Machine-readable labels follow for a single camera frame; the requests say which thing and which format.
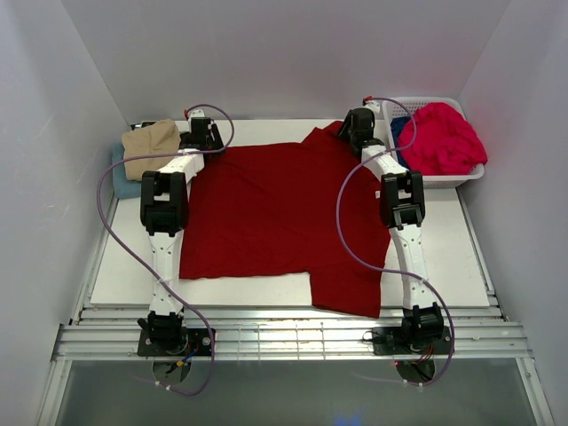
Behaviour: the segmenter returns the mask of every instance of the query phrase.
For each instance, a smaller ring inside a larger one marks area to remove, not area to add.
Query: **pink cloth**
[[[431,103],[414,113],[418,137],[401,151],[412,170],[423,175],[469,175],[479,163],[487,163],[483,144],[471,125],[451,106]],[[398,146],[410,143],[414,133],[408,122],[398,138]]]

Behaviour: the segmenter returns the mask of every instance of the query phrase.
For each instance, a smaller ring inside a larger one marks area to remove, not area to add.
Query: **white table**
[[[235,121],[234,146],[299,142],[314,127],[330,120]],[[218,122],[227,140],[229,127]],[[383,137],[384,123],[377,122],[375,135]],[[469,237],[462,208],[454,189],[425,191],[426,218],[422,246],[430,282],[451,307],[488,306],[485,284]],[[151,252],[146,231],[139,220],[139,199],[118,202],[113,229],[148,263]],[[386,267],[398,269],[397,253],[389,246]],[[182,280],[180,295],[197,306],[311,307],[310,277],[295,273],[278,277]],[[385,273],[381,279],[382,306],[402,305],[399,275]],[[95,306],[149,305],[152,277],[118,244],[109,238],[91,296]]]

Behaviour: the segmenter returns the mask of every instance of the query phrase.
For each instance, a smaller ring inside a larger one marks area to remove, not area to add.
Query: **blue towel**
[[[118,163],[124,158],[124,146],[122,144],[113,145],[113,164]],[[142,184],[136,180],[126,178],[124,164],[113,169],[114,196],[119,200],[124,198],[137,198],[142,193]]]
[[[405,128],[406,124],[410,121],[410,117],[408,115],[404,116],[404,117],[398,117],[393,119],[390,122],[390,132],[392,133],[392,140],[394,142],[394,148],[398,148],[398,137],[400,136],[400,133],[402,133],[402,130]],[[402,158],[402,153],[400,151],[397,151],[397,158],[398,158],[398,164],[400,164],[402,167],[406,167],[407,169],[410,170],[410,168],[408,167],[408,164],[406,164],[405,159]]]

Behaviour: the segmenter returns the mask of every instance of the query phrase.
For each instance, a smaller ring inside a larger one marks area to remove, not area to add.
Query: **plastic basket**
[[[465,115],[462,111],[462,107],[460,104],[453,99],[450,98],[418,98],[418,97],[406,97],[406,98],[394,98],[402,105],[404,105],[411,113],[414,113],[417,109],[425,107],[429,103],[432,102],[443,102],[453,109],[455,109],[458,113],[465,118]],[[386,121],[387,126],[387,135],[389,137],[388,140],[388,148],[393,148],[394,146],[394,139],[392,137],[391,132],[391,121],[393,118],[397,117],[404,117],[407,116],[407,113],[404,109],[400,106],[393,104],[392,102],[383,102],[383,115],[384,120]],[[392,157],[398,161],[397,153],[391,153]],[[461,185],[464,182],[472,179],[479,179],[485,173],[485,168],[483,164],[478,164],[474,167],[469,175],[456,175],[456,176],[424,176],[424,187],[425,188],[455,188],[456,186]]]

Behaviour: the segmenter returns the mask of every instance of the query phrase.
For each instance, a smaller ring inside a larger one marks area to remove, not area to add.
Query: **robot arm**
[[[338,137],[349,142],[351,150],[364,162],[386,151],[374,136],[376,105],[363,102],[362,108],[352,109],[345,118]],[[365,166],[381,181],[381,221],[390,230],[397,250],[400,271],[428,279],[422,253],[422,221],[425,215],[422,174],[400,166],[390,155],[380,155]],[[387,331],[389,345],[424,346],[442,338],[444,319],[438,300],[422,282],[401,274],[403,285],[402,333]]]
[[[223,145],[217,126],[202,110],[192,111],[187,121],[177,123],[182,130],[190,130],[189,142],[178,151],[184,155],[158,171],[144,173],[140,200],[140,220],[149,235],[152,267],[176,293],[184,230],[189,220],[191,180],[205,167],[203,155],[192,152]],[[138,324],[151,343],[168,353],[177,353],[186,345],[183,305],[158,280],[154,280],[153,296],[147,320],[139,319]]]
[[[361,161],[385,150],[386,147],[382,145],[364,147]],[[422,176],[409,172],[390,155],[381,155],[368,162],[365,167],[382,181],[381,219],[389,227],[390,237],[397,250],[400,270],[413,272],[427,280],[428,270],[422,253],[424,219]],[[405,192],[404,198],[400,198],[401,190]],[[430,289],[414,277],[402,275],[402,286],[404,309],[412,311],[416,305],[432,306],[437,302]]]

